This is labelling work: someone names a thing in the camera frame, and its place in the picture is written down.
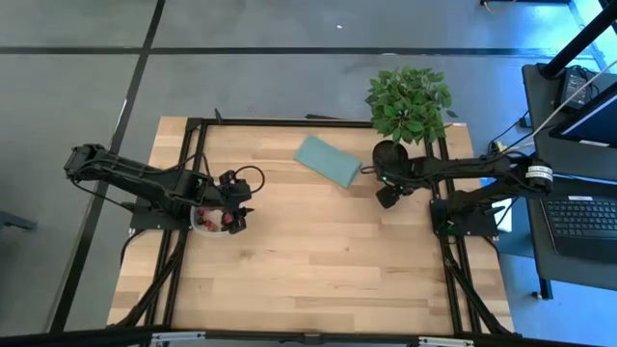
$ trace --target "blue towel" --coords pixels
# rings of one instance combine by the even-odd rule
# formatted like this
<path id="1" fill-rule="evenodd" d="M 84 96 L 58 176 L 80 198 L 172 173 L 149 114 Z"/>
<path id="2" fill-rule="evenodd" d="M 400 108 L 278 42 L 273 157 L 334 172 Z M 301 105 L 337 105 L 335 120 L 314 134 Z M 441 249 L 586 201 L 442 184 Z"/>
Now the blue towel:
<path id="1" fill-rule="evenodd" d="M 326 178 L 348 188 L 362 163 L 354 156 L 309 135 L 293 156 L 294 160 L 317 171 Z"/>

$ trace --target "table leg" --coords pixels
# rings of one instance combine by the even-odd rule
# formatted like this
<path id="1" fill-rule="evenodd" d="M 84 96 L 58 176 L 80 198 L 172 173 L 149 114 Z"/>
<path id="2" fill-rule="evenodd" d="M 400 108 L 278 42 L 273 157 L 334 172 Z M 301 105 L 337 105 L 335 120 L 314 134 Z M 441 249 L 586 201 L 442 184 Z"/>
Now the table leg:
<path id="1" fill-rule="evenodd" d="M 2 227 L 21 227 L 24 229 L 33 229 L 37 227 L 37 224 L 21 217 L 17 217 L 11 213 L 0 212 L 0 228 Z"/>
<path id="2" fill-rule="evenodd" d="M 536 299 L 552 300 L 552 286 L 550 280 L 539 278 L 540 280 L 540 292 L 533 292 L 531 295 Z"/>

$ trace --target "wooden table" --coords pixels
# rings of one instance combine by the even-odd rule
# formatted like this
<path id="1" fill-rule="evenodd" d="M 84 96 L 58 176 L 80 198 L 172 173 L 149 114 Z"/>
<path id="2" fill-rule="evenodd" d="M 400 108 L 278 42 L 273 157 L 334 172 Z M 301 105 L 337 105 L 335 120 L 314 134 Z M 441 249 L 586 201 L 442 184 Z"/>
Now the wooden table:
<path id="1" fill-rule="evenodd" d="M 177 163 L 186 121 L 161 119 L 150 165 Z M 308 134 L 365 165 L 382 140 L 372 129 L 208 126 L 205 153 L 212 174 L 252 164 L 265 171 L 266 184 L 246 203 L 255 209 L 246 230 L 221 238 L 189 233 L 173 327 L 452 334 L 441 250 L 428 212 L 431 192 L 416 191 L 386 210 L 375 198 L 381 186 L 374 175 L 359 174 L 345 189 L 295 162 L 293 153 Z M 464 124 L 454 124 L 446 134 L 451 158 L 472 156 Z M 411 156 L 425 154 L 423 144 L 407 148 Z M 258 185 L 256 173 L 244 175 Z M 479 180 L 455 185 L 475 189 Z M 146 231 L 128 247 L 110 323 L 122 319 L 148 288 L 161 234 Z M 512 330 L 494 249 L 479 237 L 466 241 L 476 291 Z M 162 321 L 166 291 L 155 322 Z M 465 296 L 458 292 L 469 330 Z"/>

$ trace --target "desk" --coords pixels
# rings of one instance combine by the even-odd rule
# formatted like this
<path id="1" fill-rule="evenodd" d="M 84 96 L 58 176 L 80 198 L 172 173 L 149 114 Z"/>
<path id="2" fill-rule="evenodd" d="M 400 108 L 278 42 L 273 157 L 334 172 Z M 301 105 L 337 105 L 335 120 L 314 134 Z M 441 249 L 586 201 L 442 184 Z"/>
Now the desk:
<path id="1" fill-rule="evenodd" d="M 551 105 L 556 97 L 559 81 L 547 80 L 540 76 L 536 66 L 523 67 L 523 80 L 527 95 L 529 115 L 534 128 L 537 128 L 554 110 Z M 603 90 L 607 84 L 614 81 L 614 76 L 604 80 L 599 85 Z M 556 116 L 559 121 L 563 116 Z M 592 156 L 584 156 L 585 164 L 580 165 L 577 158 L 584 154 L 581 149 L 587 149 L 581 144 L 553 139 L 546 131 L 540 132 L 535 138 L 536 151 L 541 158 L 552 164 L 557 174 L 577 174 L 582 176 L 606 174 L 617 179 L 614 163 L 617 161 L 617 149 L 591 147 Z M 605 195 L 617 196 L 615 187 L 605 184 L 574 181 L 571 179 L 555 179 L 553 192 L 558 195 Z M 565 282 L 596 286 L 605 289 L 617 290 L 617 265 L 602 264 L 588 260 L 559 255 L 555 252 L 550 241 L 550 231 L 542 212 L 540 202 L 527 202 L 533 247 L 536 259 L 536 269 L 541 280 L 561 280 Z"/>
<path id="2" fill-rule="evenodd" d="M 186 121 L 161 119 L 151 166 L 177 163 Z M 246 203 L 255 209 L 246 230 L 220 238 L 189 233 L 173 327 L 452 334 L 441 250 L 428 213 L 431 192 L 416 191 L 385 210 L 374 196 L 380 184 L 373 175 L 360 174 L 344 189 L 295 162 L 293 153 L 308 134 L 364 164 L 382 140 L 373 129 L 207 127 L 204 152 L 213 175 L 257 165 L 265 171 L 266 184 Z M 471 156 L 464 124 L 449 127 L 446 134 L 450 157 Z M 407 148 L 412 156 L 425 154 L 423 144 Z M 256 173 L 245 177 L 253 186 L 260 180 Z M 461 189 L 479 187 L 477 179 L 455 183 Z M 512 330 L 494 249 L 479 237 L 466 240 L 476 291 Z M 160 241 L 161 231 L 149 230 L 128 247 L 109 323 L 122 319 L 148 288 Z M 161 322 L 165 298 L 163 288 L 155 323 Z M 468 330 L 460 288 L 458 298 Z"/>

